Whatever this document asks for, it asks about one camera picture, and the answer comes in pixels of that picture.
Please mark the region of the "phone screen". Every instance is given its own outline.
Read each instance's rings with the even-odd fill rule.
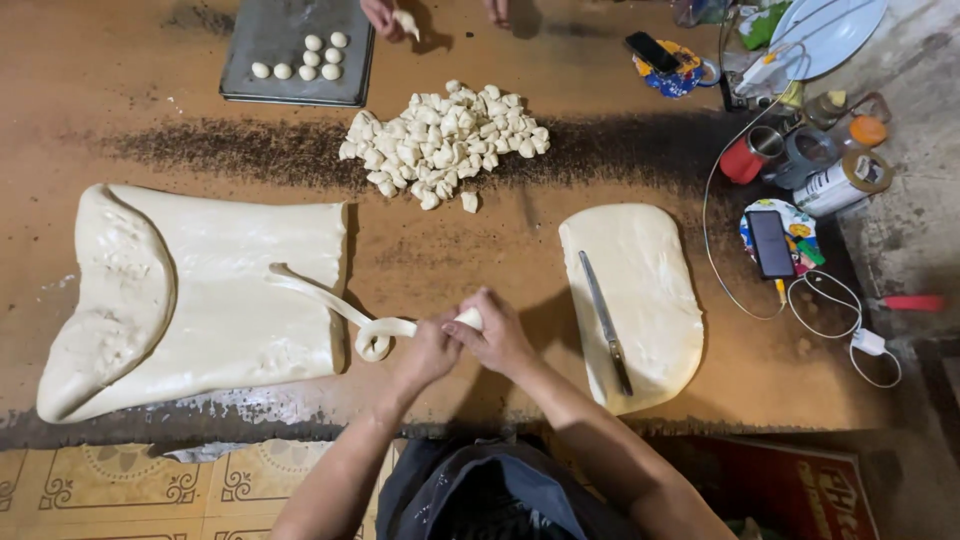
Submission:
[[[776,210],[747,212],[747,227],[754,240],[756,263],[765,280],[793,278],[796,270],[786,244],[783,222]]]
[[[673,58],[670,51],[664,49],[646,32],[627,36],[627,46],[633,49],[641,60],[649,63],[660,73],[673,73],[680,67],[680,61]]]

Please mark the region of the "wooden table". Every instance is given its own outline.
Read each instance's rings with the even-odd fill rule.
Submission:
[[[538,13],[517,2],[514,37],[486,22],[479,0],[415,3],[429,39],[375,45],[368,105],[380,118],[397,115],[411,93],[443,92],[456,78],[520,93],[551,127],[546,156],[513,155],[472,180],[482,198],[476,215],[459,202],[424,212],[407,194],[386,200],[358,161],[337,161],[354,110],[224,102],[217,83],[233,2],[0,6],[0,409],[8,411],[0,445],[328,438],[387,382],[399,356],[368,364],[352,355],[340,377],[44,424],[33,409],[36,385],[77,301],[76,206],[100,182],[269,204],[349,201],[350,301],[375,316],[419,318],[490,285],[522,311],[537,349],[585,392],[557,227],[594,205],[655,204],[683,231],[706,349],[684,392],[628,422],[666,433],[889,424],[887,394],[852,370],[843,343],[817,338],[790,314],[749,318],[709,269],[699,230],[706,171],[745,120],[718,112],[715,88],[660,97],[637,77],[621,41],[645,29],[713,54],[716,28],[677,28],[663,4],[555,4]],[[723,187],[708,213],[718,264],[745,304],[771,312],[776,293],[756,279],[735,232],[745,195]],[[829,308],[818,317],[828,330],[843,326]],[[525,394],[467,357],[424,392],[404,429],[430,436],[540,419]]]

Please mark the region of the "hand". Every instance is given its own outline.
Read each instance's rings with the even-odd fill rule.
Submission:
[[[467,346],[490,370],[511,378],[517,369],[540,361],[516,311],[487,287],[460,304],[460,312],[476,307],[483,317],[482,332],[458,321],[444,323],[443,331]]]
[[[493,26],[510,29],[510,0],[483,0],[483,3]]]
[[[447,337],[441,325],[452,321],[459,312],[457,307],[453,307],[446,313],[417,322],[413,346],[397,368],[403,382],[422,389],[453,369],[464,346],[456,339]]]
[[[403,29],[394,20],[394,8],[394,0],[360,0],[360,9],[376,32],[391,43],[403,39]]]

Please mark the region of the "red cup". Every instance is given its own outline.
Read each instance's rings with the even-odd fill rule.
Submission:
[[[757,126],[740,137],[720,157],[720,170],[735,184],[749,184],[763,165],[783,152],[783,137],[773,128]]]

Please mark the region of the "metal baking tray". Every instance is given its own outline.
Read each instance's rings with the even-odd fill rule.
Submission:
[[[341,49],[343,76],[328,81],[319,73],[330,47],[330,35],[343,32],[347,46]],[[319,36],[321,64],[317,78],[304,81],[297,73],[303,65],[303,39]],[[243,0],[237,13],[227,61],[220,76],[220,95],[229,101],[285,103],[324,107],[363,107],[367,103],[373,28],[360,3],[344,0]],[[292,77],[282,81],[271,74],[257,79],[251,65],[262,61],[271,69],[289,64]]]

